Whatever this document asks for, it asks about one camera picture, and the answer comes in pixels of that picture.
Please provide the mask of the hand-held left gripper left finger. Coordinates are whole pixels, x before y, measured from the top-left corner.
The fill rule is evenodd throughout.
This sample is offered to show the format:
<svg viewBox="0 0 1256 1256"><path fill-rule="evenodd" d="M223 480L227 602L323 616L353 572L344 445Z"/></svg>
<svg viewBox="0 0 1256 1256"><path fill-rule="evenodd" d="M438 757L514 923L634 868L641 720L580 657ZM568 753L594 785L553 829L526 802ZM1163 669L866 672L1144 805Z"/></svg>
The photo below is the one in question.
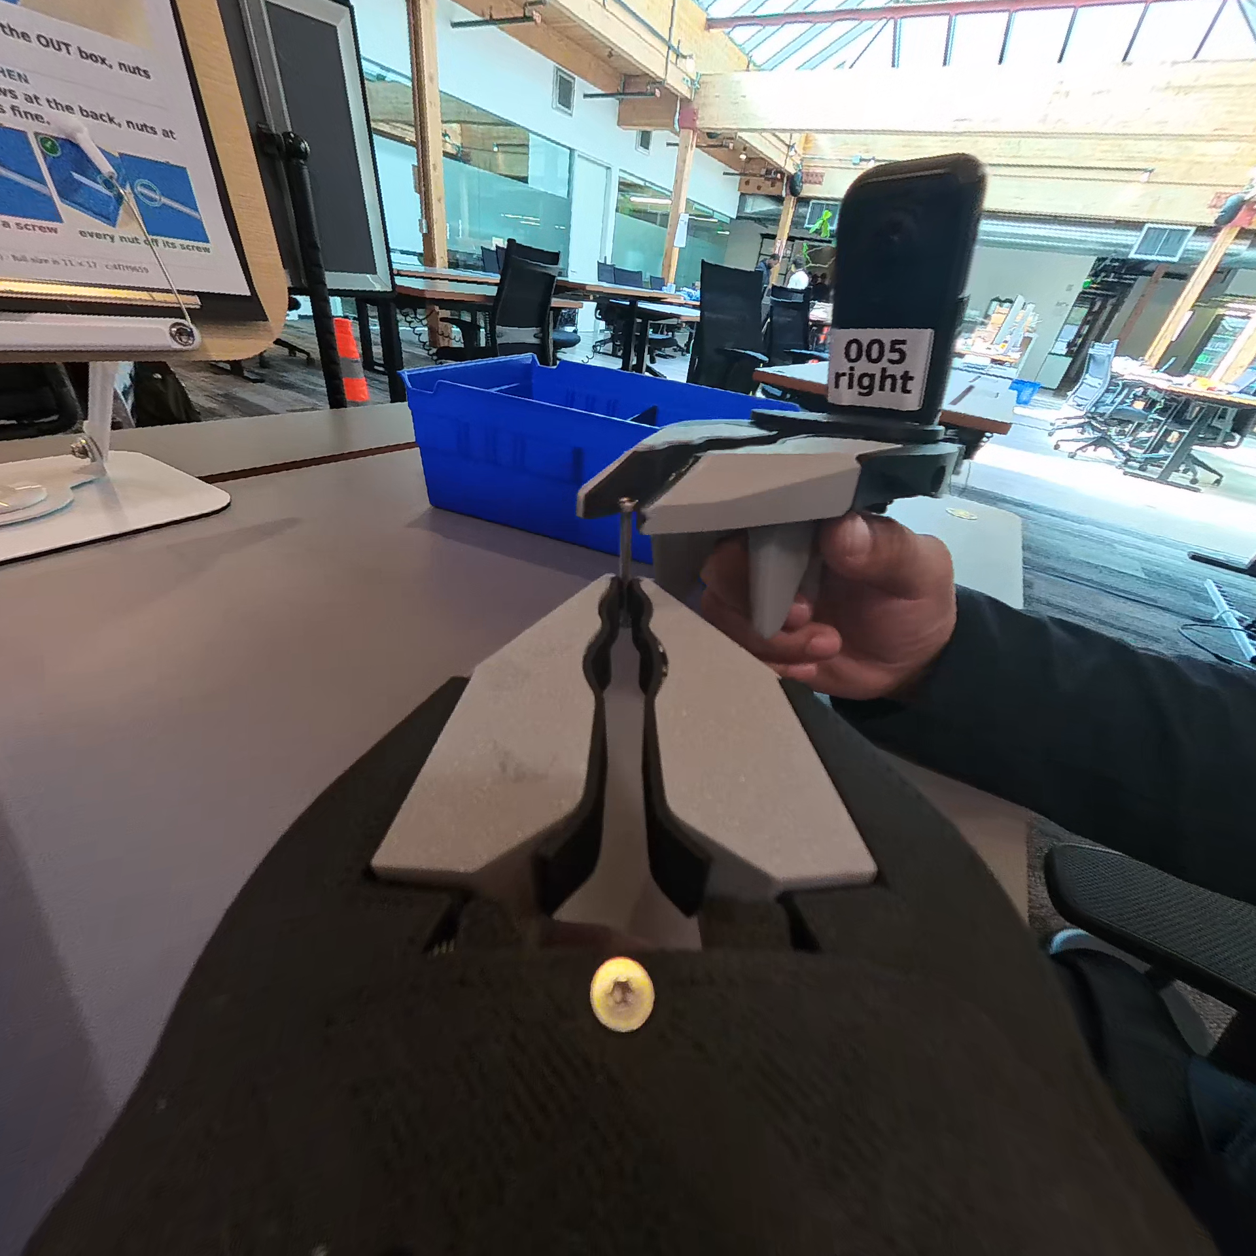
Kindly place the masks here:
<svg viewBox="0 0 1256 1256"><path fill-rule="evenodd" d="M594 581L474 669L371 859L383 881L552 916L602 848L623 585Z"/></svg>

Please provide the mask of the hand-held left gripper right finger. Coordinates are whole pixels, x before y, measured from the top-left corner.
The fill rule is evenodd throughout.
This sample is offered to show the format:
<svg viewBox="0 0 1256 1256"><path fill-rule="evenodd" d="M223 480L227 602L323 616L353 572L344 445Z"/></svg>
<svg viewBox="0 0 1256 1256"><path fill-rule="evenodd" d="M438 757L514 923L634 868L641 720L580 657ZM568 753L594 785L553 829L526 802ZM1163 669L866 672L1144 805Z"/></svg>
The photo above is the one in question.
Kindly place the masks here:
<svg viewBox="0 0 1256 1256"><path fill-rule="evenodd" d="M876 866L780 678L652 579L625 606L643 694L653 883L707 901L869 886Z"/></svg>

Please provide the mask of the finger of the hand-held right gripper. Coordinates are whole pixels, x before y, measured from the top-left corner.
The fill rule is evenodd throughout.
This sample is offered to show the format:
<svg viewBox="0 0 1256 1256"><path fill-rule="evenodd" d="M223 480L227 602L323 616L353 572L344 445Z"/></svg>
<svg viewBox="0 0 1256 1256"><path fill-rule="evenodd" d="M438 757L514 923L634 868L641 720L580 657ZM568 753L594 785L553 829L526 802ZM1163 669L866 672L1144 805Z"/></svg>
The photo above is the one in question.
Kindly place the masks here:
<svg viewBox="0 0 1256 1256"><path fill-rule="evenodd" d="M786 610L786 527L767 501L765 459L783 452L780 433L754 424L692 422L658 430L585 483L576 497L583 519L614 515L617 500L637 504L634 522L658 540L715 540L756 531L751 548L751 606L758 615ZM617 613L617 576L604 606Z"/></svg>
<svg viewBox="0 0 1256 1256"><path fill-rule="evenodd" d="M749 618L759 637L776 636L797 594L819 585L821 525L854 507L866 451L813 436L703 453L643 513L655 582L689 597L715 546L745 533Z"/></svg>

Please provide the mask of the blue divided plastic bin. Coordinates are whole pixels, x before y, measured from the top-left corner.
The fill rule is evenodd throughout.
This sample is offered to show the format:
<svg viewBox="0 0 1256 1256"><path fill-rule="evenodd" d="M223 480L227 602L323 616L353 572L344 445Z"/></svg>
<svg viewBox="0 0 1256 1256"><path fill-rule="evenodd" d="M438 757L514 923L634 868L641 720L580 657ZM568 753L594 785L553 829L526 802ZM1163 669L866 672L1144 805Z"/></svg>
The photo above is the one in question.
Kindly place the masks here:
<svg viewBox="0 0 1256 1256"><path fill-rule="evenodd" d="M613 518L576 515L579 489L656 428L745 421L791 401L634 371L495 356L399 373L435 509L614 555Z"/></svg>

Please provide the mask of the person's right forearm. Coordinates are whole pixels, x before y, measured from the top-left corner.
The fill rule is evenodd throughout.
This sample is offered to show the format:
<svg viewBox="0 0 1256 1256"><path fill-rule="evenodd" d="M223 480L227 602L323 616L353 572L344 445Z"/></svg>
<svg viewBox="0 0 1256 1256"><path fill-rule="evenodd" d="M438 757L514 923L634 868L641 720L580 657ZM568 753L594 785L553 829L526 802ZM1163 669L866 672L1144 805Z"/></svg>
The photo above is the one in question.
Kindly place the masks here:
<svg viewBox="0 0 1256 1256"><path fill-rule="evenodd" d="M1251 672L1135 649L960 590L906 697L843 702L869 741L1078 838L1254 904Z"/></svg>

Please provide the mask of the brown-edged grey desk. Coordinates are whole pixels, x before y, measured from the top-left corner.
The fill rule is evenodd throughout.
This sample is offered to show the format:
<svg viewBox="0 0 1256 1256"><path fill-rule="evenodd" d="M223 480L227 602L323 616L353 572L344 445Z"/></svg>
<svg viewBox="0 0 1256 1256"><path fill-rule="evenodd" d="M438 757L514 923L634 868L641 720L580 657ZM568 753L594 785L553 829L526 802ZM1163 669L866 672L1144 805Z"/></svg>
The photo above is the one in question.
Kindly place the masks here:
<svg viewBox="0 0 1256 1256"><path fill-rule="evenodd" d="M405 403L342 410L212 419L112 433L112 453L139 452L209 483L268 477L288 470L414 448Z"/></svg>

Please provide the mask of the person's right hand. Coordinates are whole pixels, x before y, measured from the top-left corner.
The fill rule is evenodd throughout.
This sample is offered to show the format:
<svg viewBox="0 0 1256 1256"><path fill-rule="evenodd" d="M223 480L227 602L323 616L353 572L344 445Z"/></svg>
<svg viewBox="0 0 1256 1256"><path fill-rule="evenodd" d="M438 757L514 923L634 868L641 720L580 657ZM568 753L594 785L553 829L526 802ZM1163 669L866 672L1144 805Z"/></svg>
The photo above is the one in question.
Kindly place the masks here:
<svg viewBox="0 0 1256 1256"><path fill-rule="evenodd" d="M761 636L749 618L749 551L742 537L721 542L706 560L701 613L785 681L842 702L900 696L954 631L948 549L866 513L825 522L818 546L819 585L794 597L776 636Z"/></svg>

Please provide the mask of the black office chair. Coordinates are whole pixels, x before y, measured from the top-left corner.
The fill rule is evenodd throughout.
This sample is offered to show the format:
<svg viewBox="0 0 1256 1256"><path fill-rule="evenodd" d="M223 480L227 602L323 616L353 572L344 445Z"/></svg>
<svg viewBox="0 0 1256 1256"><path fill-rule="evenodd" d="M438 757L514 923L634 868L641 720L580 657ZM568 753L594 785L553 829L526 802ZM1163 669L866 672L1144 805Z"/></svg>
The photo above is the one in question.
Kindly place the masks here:
<svg viewBox="0 0 1256 1256"><path fill-rule="evenodd" d="M743 397L756 391L755 371L767 365L761 271L701 261L700 319L686 382Z"/></svg>
<svg viewBox="0 0 1256 1256"><path fill-rule="evenodd" d="M555 367L553 301L559 276L558 253L508 240L498 253L498 285L483 343L438 347L434 361L531 355L541 367Z"/></svg>

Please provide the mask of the grey office chair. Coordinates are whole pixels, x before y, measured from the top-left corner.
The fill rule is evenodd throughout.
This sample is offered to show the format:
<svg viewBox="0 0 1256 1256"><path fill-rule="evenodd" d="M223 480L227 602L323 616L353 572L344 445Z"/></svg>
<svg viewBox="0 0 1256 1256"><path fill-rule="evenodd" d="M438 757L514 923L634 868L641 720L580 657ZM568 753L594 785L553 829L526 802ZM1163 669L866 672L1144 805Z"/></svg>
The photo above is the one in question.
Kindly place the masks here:
<svg viewBox="0 0 1256 1256"><path fill-rule="evenodd" d="M1065 400L1069 410L1059 422L1054 422L1050 434L1057 440L1053 451L1060 452L1072 439L1066 456L1091 455L1096 451L1114 451L1111 433L1120 425L1112 418L1115 406L1103 409L1100 401L1109 394L1112 362L1120 343L1117 340L1097 341L1088 350L1085 368L1078 385Z"/></svg>

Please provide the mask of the long wooden top table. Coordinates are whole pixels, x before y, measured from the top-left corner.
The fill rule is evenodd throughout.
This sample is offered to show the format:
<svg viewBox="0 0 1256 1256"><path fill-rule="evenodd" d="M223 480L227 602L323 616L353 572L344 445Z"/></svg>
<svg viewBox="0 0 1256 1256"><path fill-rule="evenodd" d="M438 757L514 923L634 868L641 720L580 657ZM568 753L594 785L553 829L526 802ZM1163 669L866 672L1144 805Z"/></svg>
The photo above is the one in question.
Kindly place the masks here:
<svg viewBox="0 0 1256 1256"><path fill-rule="evenodd" d="M395 273L395 291L399 296L422 301L438 308L490 307L501 276L460 273L440 268L401 270ZM667 294L641 288L604 285L595 280L558 277L555 308L577 305L620 305L626 319L622 338L620 368L650 373L649 328L652 325L691 325L700 322L700 305L686 301L682 294Z"/></svg>

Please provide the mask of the orange traffic cone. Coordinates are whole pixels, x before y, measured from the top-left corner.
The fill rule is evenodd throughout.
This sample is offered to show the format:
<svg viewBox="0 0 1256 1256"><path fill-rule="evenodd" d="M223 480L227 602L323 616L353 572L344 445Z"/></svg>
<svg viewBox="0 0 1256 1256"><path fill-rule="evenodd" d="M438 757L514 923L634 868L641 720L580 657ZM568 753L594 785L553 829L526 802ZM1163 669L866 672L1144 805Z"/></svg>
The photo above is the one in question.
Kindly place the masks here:
<svg viewBox="0 0 1256 1256"><path fill-rule="evenodd" d="M351 406L369 404L371 391L354 323L345 317L335 317L333 329L345 401Z"/></svg>

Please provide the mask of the black stanchion pole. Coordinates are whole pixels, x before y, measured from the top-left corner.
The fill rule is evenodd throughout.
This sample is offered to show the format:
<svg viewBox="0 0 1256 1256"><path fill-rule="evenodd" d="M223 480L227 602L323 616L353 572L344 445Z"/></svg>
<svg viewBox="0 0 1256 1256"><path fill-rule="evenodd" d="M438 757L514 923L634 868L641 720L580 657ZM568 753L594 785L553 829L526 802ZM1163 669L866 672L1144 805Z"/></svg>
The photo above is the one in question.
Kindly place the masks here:
<svg viewBox="0 0 1256 1256"><path fill-rule="evenodd" d="M309 299L318 344L318 361L329 407L348 407L341 368L332 298L326 283L320 229L309 180L309 145L296 134L257 129L262 151L283 168L293 219L293 238L300 258L303 289Z"/></svg>

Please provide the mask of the wooden backing board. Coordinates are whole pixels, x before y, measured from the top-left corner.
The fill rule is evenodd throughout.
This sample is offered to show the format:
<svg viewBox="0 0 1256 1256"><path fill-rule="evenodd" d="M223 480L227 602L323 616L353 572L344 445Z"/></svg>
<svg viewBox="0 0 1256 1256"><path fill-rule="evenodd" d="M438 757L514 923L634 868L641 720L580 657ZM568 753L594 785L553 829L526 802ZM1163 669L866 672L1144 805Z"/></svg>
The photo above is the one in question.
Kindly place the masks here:
<svg viewBox="0 0 1256 1256"><path fill-rule="evenodd" d="M196 296L190 307L200 334L199 358L242 358L263 349L277 335L288 299L288 283L272 226L272 216L262 189L254 139L247 126L238 77L217 3L170 3L182 41L182 53L199 105L218 192L229 216L232 238L245 267L250 295ZM124 291L73 288L45 283L4 283L3 311L48 308L66 313L118 313L143 316L143 307L121 305ZM155 291L139 291L152 296Z"/></svg>

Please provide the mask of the silver-framed dark panel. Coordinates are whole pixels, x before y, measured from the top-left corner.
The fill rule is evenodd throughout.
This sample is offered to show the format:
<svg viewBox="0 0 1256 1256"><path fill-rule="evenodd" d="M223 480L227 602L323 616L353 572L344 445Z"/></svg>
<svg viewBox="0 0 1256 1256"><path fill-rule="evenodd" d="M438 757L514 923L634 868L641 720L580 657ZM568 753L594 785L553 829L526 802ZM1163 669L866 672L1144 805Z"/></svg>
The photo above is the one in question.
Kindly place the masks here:
<svg viewBox="0 0 1256 1256"><path fill-rule="evenodd" d="M220 2L288 288L305 274L284 163L266 134L308 147L314 223L330 295L389 294L383 196L353 8L336 2Z"/></svg>

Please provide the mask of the person's dark trousers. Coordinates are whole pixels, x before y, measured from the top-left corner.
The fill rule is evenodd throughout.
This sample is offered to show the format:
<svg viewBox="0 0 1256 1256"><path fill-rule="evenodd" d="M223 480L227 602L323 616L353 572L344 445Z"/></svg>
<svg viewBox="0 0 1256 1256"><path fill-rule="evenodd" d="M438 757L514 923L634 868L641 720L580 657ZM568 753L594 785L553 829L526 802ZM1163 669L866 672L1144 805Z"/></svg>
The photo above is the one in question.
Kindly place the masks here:
<svg viewBox="0 0 1256 1256"><path fill-rule="evenodd" d="M1216 1056L1192 1002L1121 953L1048 956L1097 1073L1220 1253L1254 1253L1253 1058Z"/></svg>

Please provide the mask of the printed instruction sheet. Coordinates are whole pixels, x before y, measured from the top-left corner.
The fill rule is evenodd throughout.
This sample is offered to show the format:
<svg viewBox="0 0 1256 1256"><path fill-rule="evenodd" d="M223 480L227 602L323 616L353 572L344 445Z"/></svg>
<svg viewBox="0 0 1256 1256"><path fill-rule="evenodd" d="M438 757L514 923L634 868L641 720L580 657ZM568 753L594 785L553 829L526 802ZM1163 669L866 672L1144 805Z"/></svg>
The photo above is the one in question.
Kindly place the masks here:
<svg viewBox="0 0 1256 1256"><path fill-rule="evenodd" d="M4 283L250 295L170 3L1 3Z"/></svg>

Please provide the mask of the silver ventilation duct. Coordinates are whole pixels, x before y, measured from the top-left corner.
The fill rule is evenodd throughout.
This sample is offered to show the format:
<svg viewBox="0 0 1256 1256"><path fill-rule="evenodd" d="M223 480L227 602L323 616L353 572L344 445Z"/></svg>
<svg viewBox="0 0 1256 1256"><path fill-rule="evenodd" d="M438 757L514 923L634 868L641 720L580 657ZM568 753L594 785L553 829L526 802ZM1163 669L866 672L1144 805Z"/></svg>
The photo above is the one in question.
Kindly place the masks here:
<svg viewBox="0 0 1256 1256"><path fill-rule="evenodd" d="M1039 220L988 214L978 229L978 244L1059 255L1129 259L1127 252L1145 225L1118 225L1078 219ZM1195 228L1178 265L1201 262L1214 243L1217 229Z"/></svg>

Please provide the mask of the wooden support post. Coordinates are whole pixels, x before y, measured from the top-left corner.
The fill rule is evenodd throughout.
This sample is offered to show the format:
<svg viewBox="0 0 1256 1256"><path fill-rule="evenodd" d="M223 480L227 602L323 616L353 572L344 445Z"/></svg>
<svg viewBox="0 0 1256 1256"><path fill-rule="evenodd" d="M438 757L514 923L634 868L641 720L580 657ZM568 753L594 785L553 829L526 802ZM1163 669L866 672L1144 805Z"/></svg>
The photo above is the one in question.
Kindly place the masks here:
<svg viewBox="0 0 1256 1256"><path fill-rule="evenodd" d="M444 131L438 83L437 2L407 2L413 111L419 171L422 256L425 267L447 268Z"/></svg>

